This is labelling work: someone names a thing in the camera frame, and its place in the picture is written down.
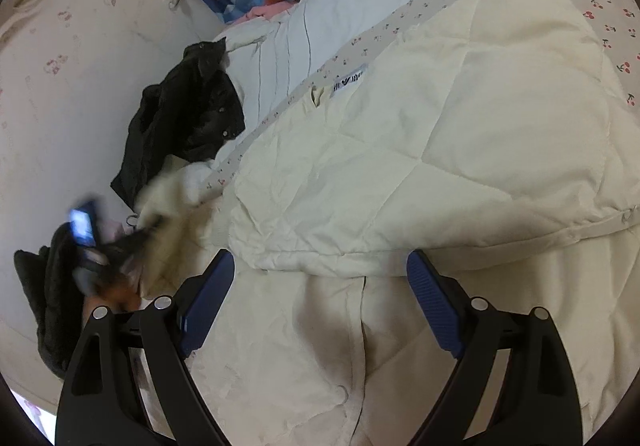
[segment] blue clamp pad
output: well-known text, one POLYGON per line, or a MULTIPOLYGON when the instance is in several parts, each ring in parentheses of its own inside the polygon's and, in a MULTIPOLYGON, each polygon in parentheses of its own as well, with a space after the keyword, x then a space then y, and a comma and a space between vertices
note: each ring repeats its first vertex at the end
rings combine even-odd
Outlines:
POLYGON ((420 251, 413 251, 407 258, 406 276, 440 348, 460 359, 465 350, 461 336, 462 314, 441 284, 442 280, 452 279, 440 277, 420 251))
POLYGON ((202 274, 202 286, 178 321, 182 334, 180 351, 185 358, 203 345, 234 280, 233 255, 226 250, 220 253, 222 256, 217 255, 202 274))

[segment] black jacket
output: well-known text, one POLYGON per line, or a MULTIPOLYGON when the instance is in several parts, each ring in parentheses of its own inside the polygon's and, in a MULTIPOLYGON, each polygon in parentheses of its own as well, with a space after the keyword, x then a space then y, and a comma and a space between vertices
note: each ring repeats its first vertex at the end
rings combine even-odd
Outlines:
POLYGON ((60 226, 51 247, 39 254, 16 251, 15 270, 38 325, 38 352, 45 365, 63 379, 82 331, 84 296, 72 272, 78 248, 69 224, 60 226))
POLYGON ((224 55, 224 39, 191 45, 162 83, 143 91, 129 125, 122 168, 111 182, 130 208, 167 155, 190 162, 214 158, 244 130, 238 94, 220 69, 224 55))

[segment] smartphone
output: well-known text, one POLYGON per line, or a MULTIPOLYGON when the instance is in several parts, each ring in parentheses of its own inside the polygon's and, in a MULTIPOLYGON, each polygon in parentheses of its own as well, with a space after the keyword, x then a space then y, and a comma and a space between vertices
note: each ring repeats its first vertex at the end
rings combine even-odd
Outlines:
POLYGON ((101 244, 98 230, 97 201, 90 199, 84 204, 69 212, 71 233, 76 244, 88 248, 94 248, 101 244))

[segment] fabric label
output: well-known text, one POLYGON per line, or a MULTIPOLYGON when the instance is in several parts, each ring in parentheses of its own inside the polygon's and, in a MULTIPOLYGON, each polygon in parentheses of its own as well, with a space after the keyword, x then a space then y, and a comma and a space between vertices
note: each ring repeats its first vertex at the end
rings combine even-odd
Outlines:
POLYGON ((360 67, 358 67, 353 72, 337 79, 334 83, 334 90, 332 90, 330 97, 332 98, 338 90, 342 90, 344 87, 348 87, 349 85, 357 82, 365 73, 365 71, 367 70, 367 67, 368 65, 366 63, 363 63, 360 67))

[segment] pink cloth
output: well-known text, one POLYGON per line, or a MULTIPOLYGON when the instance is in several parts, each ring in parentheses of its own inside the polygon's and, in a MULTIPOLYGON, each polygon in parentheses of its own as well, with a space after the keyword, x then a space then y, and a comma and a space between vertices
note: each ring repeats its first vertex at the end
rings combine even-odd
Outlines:
POLYGON ((247 14, 238 18, 231 25, 238 25, 239 23, 248 22, 249 20, 258 18, 259 16, 263 17, 266 20, 270 20, 277 14, 286 11, 291 6, 295 6, 295 2, 288 2, 287 0, 283 0, 282 2, 278 2, 277 4, 271 4, 270 6, 256 6, 252 8, 252 10, 247 14))

